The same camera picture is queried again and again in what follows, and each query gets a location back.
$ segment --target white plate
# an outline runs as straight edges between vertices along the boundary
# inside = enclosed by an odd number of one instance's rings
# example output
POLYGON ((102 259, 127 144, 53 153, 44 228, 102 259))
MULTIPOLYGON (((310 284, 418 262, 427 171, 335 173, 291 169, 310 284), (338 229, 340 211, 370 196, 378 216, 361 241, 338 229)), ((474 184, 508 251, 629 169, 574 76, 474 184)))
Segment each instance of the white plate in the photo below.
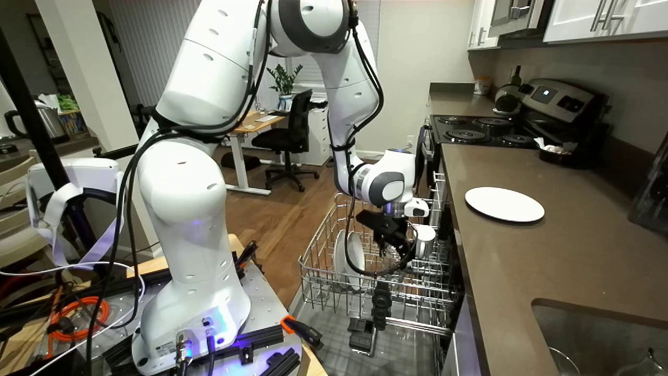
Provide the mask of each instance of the white plate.
MULTIPOLYGON (((347 275, 350 286, 355 290, 358 290, 358 274, 355 269, 350 269, 350 265, 347 261, 343 234, 347 231, 340 229, 334 240, 334 275, 338 275, 338 277, 347 275)), ((361 245, 358 234, 355 234, 355 231, 349 235, 349 256, 357 269, 364 269, 362 245, 361 245)))
POLYGON ((539 200, 515 190, 478 185, 468 190, 463 199, 471 209, 501 222, 529 223, 545 216, 539 200))

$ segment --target wire dish rack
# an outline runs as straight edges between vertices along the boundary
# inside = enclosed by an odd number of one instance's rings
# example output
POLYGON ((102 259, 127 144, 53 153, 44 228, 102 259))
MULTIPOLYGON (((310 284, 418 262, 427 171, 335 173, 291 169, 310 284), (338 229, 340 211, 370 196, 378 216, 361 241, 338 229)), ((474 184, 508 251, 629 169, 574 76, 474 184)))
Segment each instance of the wire dish rack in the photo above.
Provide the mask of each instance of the wire dish rack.
POLYGON ((399 255, 393 249, 379 251, 374 231, 361 225, 355 215, 370 209, 355 204, 349 196, 335 193, 329 211, 313 234, 306 251, 298 256, 301 265, 301 305, 310 310, 327 310, 343 317, 372 317, 374 290, 378 284, 390 290, 387 325, 418 329, 426 334, 448 334, 450 308, 461 292, 448 286, 448 252, 447 241, 434 240, 422 259, 409 261, 406 268, 383 275, 361 275, 335 268, 335 235, 357 234, 362 245, 362 269, 378 271, 396 265, 399 255))

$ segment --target sink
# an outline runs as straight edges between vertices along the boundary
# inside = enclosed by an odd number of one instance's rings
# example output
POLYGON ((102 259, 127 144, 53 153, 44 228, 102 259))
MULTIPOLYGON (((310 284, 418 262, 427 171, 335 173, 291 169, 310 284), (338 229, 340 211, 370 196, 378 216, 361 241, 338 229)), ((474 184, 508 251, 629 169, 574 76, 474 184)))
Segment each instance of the sink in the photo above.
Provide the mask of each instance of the sink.
POLYGON ((668 368, 668 321, 552 301, 534 301, 531 312, 562 373, 611 376, 623 366, 640 364, 649 348, 668 368))

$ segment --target dishwasher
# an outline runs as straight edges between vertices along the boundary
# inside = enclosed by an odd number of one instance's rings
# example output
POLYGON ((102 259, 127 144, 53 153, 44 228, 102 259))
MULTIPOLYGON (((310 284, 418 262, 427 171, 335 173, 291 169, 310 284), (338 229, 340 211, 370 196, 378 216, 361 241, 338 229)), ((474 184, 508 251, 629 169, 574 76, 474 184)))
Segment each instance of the dishwasher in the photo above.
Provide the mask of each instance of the dishwasher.
POLYGON ((383 269, 393 261, 379 252, 374 231, 355 222, 361 209, 372 207, 343 193, 331 199, 298 256, 301 288, 289 310, 321 332, 324 347, 314 355, 331 376, 441 373, 463 294, 461 284, 452 282, 455 245, 436 237, 427 252, 393 274, 340 274, 334 245, 347 225, 361 237, 364 269, 383 269))

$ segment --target potted plant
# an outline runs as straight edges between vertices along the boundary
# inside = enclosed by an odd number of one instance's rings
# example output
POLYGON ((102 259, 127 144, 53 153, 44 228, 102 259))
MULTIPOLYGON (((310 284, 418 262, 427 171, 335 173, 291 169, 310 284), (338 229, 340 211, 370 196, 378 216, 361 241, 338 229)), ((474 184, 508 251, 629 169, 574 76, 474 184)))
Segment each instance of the potted plant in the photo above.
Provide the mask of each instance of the potted plant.
POLYGON ((289 103, 291 103, 291 88, 294 88, 294 80, 301 72, 302 64, 295 64, 295 68, 289 72, 288 68, 284 68, 284 64, 275 64, 275 68, 266 68, 269 75, 274 76, 274 86, 270 90, 278 92, 278 106, 275 110, 280 113, 288 113, 289 110, 289 103))

